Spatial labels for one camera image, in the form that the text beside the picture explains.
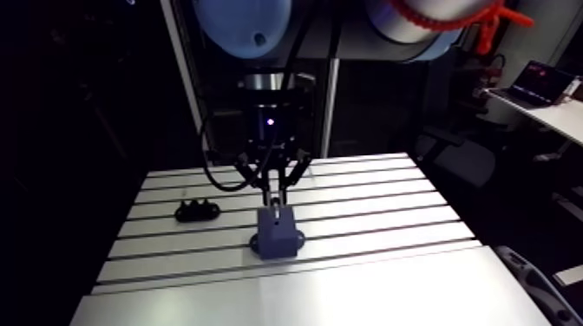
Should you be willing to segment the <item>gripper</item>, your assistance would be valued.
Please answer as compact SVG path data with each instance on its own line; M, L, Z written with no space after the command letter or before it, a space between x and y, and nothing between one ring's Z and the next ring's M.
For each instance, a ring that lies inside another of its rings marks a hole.
M269 156L265 153L272 144L271 156L275 159L296 158L289 174L285 160L278 168L278 202L287 204L287 188L295 186L312 161L313 145L313 93L305 89L246 90L245 91L246 144L245 152L235 160L235 168L243 177L243 186L258 188L263 205L271 204ZM251 160L260 160L256 169Z

